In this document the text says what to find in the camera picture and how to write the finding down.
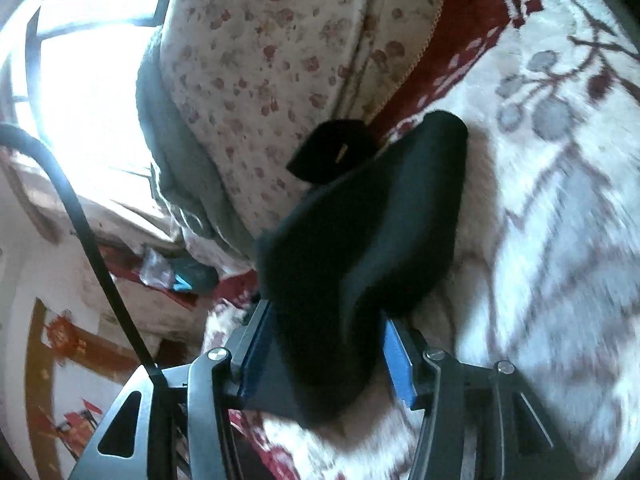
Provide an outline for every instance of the gray blanket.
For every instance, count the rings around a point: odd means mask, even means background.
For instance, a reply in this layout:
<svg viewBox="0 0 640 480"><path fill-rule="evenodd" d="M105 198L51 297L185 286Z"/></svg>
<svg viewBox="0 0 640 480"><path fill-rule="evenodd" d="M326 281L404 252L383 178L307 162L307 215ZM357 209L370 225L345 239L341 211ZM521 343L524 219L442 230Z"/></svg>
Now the gray blanket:
<svg viewBox="0 0 640 480"><path fill-rule="evenodd" d="M136 104L153 157L156 200L198 236L214 240L226 254L252 260L254 239L230 202L218 169L184 122L162 83L162 28L153 34L138 70Z"/></svg>

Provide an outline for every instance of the silver bolt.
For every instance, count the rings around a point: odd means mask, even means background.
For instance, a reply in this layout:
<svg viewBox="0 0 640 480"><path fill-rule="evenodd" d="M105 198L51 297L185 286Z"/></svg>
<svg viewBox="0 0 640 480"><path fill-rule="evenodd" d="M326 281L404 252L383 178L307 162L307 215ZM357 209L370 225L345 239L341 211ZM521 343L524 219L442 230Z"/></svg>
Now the silver bolt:
<svg viewBox="0 0 640 480"><path fill-rule="evenodd" d="M212 361L222 361L229 353L229 350L226 348L214 348L213 350L209 350L207 357Z"/></svg>
<svg viewBox="0 0 640 480"><path fill-rule="evenodd" d="M505 374L505 375L511 375L514 373L516 367L513 366L513 363L510 363L508 361L500 361L498 363L498 371L501 374Z"/></svg>
<svg viewBox="0 0 640 480"><path fill-rule="evenodd" d="M430 359L432 361L442 361L445 355L444 350L440 348L429 348L422 353L424 359Z"/></svg>

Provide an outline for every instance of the window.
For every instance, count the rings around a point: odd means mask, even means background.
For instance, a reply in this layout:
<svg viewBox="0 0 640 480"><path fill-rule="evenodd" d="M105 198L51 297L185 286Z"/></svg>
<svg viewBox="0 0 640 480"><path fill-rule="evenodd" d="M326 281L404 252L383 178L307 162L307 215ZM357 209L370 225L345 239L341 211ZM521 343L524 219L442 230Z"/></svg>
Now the window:
<svg viewBox="0 0 640 480"><path fill-rule="evenodd" d="M18 124L52 150L75 187L124 205L152 202L136 78L168 2L44 0L11 55Z"/></svg>

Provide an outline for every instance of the gray cloth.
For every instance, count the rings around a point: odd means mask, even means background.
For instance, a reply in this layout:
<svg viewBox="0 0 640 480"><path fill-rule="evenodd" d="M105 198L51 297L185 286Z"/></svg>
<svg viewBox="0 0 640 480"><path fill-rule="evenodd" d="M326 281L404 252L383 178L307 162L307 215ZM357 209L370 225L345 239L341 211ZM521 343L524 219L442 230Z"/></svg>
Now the gray cloth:
<svg viewBox="0 0 640 480"><path fill-rule="evenodd" d="M153 157L154 196L181 226L214 240L229 256L252 260L253 237L229 200L218 169L164 88L159 68L161 37L158 28L136 83L138 119Z"/></svg>

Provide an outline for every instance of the black fabric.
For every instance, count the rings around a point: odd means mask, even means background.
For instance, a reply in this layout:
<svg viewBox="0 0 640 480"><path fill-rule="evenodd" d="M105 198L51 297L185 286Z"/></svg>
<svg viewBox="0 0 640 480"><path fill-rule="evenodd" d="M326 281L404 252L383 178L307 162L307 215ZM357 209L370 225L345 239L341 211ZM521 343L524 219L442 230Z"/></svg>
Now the black fabric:
<svg viewBox="0 0 640 480"><path fill-rule="evenodd" d="M380 355L380 311L409 312L453 256L467 131L434 112L378 158L319 187L257 245L274 334L312 425L333 418Z"/></svg>
<svg viewBox="0 0 640 480"><path fill-rule="evenodd" d="M372 158L377 151L378 143L362 121L327 121L298 148L287 169L311 184L328 184Z"/></svg>

